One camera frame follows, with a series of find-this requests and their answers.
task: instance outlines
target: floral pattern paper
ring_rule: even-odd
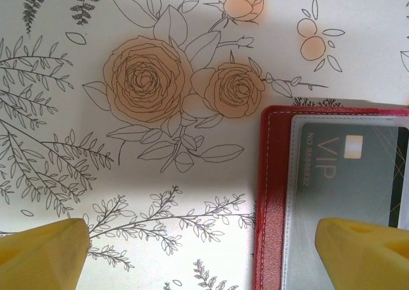
[[[0,0],[0,235],[82,217],[79,289],[250,289],[261,111],[404,105],[406,3]]]

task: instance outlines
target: white stitching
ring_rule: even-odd
[[[264,277],[264,247],[265,247],[265,229],[266,229],[266,203],[267,203],[267,190],[268,190],[268,154],[269,154],[269,147],[270,147],[270,127],[271,127],[271,116],[272,114],[324,114],[328,116],[407,116],[406,114],[382,114],[382,113],[372,113],[372,114],[365,114],[365,113],[328,113],[328,112],[296,112],[296,111],[273,111],[270,112],[268,115],[268,130],[267,130],[267,154],[266,154],[266,185],[265,185],[265,199],[264,199],[264,215],[263,215],[263,230],[262,230],[262,242],[261,242],[261,280],[260,286],[263,290],[263,277]]]

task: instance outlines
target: coloring page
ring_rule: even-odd
[[[409,0],[0,12],[0,236],[83,218],[78,289],[250,289],[262,110],[409,98]]]

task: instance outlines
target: rose drawing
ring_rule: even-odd
[[[226,0],[224,12],[232,20],[248,22],[254,20],[263,11],[264,0]]]
[[[138,36],[114,50],[104,66],[111,112],[131,124],[158,128],[181,110],[193,69],[182,50]]]
[[[224,63],[217,69],[203,68],[192,76],[192,87],[206,106],[226,118],[250,116],[258,108],[265,85],[253,69],[238,63]],[[190,96],[186,101],[193,101]]]

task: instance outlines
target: orange fruit drawing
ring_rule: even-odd
[[[301,55],[305,60],[313,61],[322,57],[326,51],[324,40],[319,36],[313,36],[306,39],[306,41],[301,45]]]
[[[309,38],[317,33],[317,25],[311,19],[302,19],[300,22],[298,22],[297,30],[300,36]]]

